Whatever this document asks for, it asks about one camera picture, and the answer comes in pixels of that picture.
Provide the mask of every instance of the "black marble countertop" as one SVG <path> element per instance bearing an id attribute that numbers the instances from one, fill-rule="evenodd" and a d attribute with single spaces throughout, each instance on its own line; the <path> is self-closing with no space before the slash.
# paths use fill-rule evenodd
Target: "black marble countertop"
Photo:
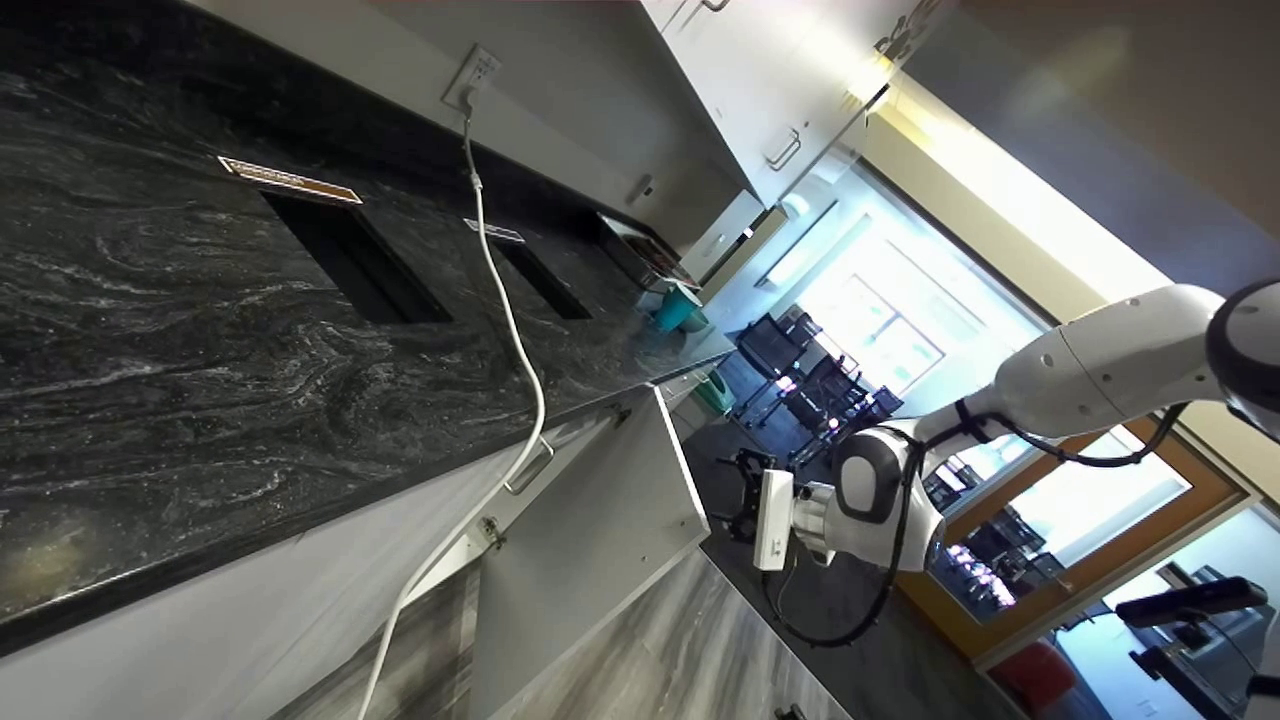
<path id="1" fill-rule="evenodd" d="M 359 321 L 220 151 L 353 185 L 452 321 Z M 591 311 L 505 265 L 551 422 L 729 354 L 653 334 L 585 199 L 481 174 Z M 514 446 L 466 212 L 452 131 L 191 10 L 2 6 L 0 653 Z"/>

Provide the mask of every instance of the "cabinet door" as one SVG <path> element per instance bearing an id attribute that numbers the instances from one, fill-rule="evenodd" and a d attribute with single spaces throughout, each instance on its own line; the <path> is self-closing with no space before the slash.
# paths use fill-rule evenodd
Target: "cabinet door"
<path id="1" fill-rule="evenodd" d="M 935 0 L 688 6 L 694 10 L 665 15 L 665 42 L 765 204 L 775 204 L 856 120 L 870 91 L 849 91 L 850 82 L 866 64 L 889 82 L 877 44 L 919 35 L 939 10 Z"/>

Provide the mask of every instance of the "wooden frame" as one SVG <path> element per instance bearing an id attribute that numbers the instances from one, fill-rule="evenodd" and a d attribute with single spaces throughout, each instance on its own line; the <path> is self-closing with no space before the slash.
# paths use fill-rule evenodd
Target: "wooden frame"
<path id="1" fill-rule="evenodd" d="M 1153 435 L 1153 422 L 1126 425 L 1137 435 Z M 1172 552 L 1182 537 L 1198 532 L 1205 526 L 1221 519 L 1228 509 L 1244 499 L 1244 489 L 1232 486 L 1221 470 L 1211 470 L 1186 442 L 1167 435 L 1154 451 L 1167 470 L 1177 470 L 1191 489 L 1153 512 L 1146 519 L 1121 532 L 1100 552 L 1073 566 L 1056 585 L 1035 589 L 1015 609 L 1001 613 L 997 621 L 974 621 L 935 575 L 910 574 L 901 575 L 897 589 L 915 605 L 915 613 L 974 667 L 992 667 L 1009 653 L 1024 647 L 1032 638 L 1051 633 L 1084 605 L 1100 599 L 1115 585 L 1124 585 L 1144 566 Z M 955 519 L 947 519 L 942 539 L 961 539 L 983 519 L 992 519 L 1009 499 L 1015 499 L 1024 489 L 1040 486 L 1048 471 L 1056 471 L 1058 460 L 1040 457 L 1032 470 L 1013 476 L 992 497 L 963 509 Z"/>

